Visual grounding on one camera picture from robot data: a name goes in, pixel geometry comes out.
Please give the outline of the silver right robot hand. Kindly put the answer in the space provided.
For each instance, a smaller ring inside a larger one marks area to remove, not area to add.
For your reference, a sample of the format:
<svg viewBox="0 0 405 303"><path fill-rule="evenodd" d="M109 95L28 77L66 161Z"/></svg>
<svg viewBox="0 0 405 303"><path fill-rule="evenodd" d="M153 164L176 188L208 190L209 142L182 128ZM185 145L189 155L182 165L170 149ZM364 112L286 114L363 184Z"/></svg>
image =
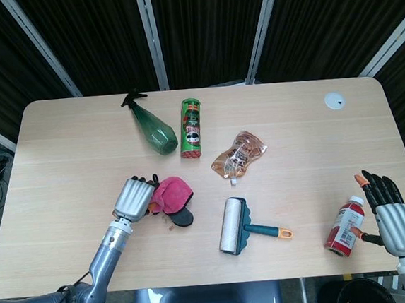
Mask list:
<svg viewBox="0 0 405 303"><path fill-rule="evenodd" d="M405 256L405 201L397 185L386 176L363 170L354 176L372 209L379 234L352 227L351 232L364 242L376 244L393 256Z"/></svg>

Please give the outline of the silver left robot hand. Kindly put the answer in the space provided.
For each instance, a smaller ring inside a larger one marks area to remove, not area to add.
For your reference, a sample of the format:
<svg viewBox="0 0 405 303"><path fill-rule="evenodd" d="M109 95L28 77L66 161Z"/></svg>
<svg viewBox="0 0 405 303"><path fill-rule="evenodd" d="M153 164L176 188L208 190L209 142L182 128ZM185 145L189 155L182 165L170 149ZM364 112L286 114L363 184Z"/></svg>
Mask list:
<svg viewBox="0 0 405 303"><path fill-rule="evenodd" d="M157 174L149 180L137 176L126 180L112 211L113 215L131 223L139 222L148 211L148 205L158 187Z"/></svg>

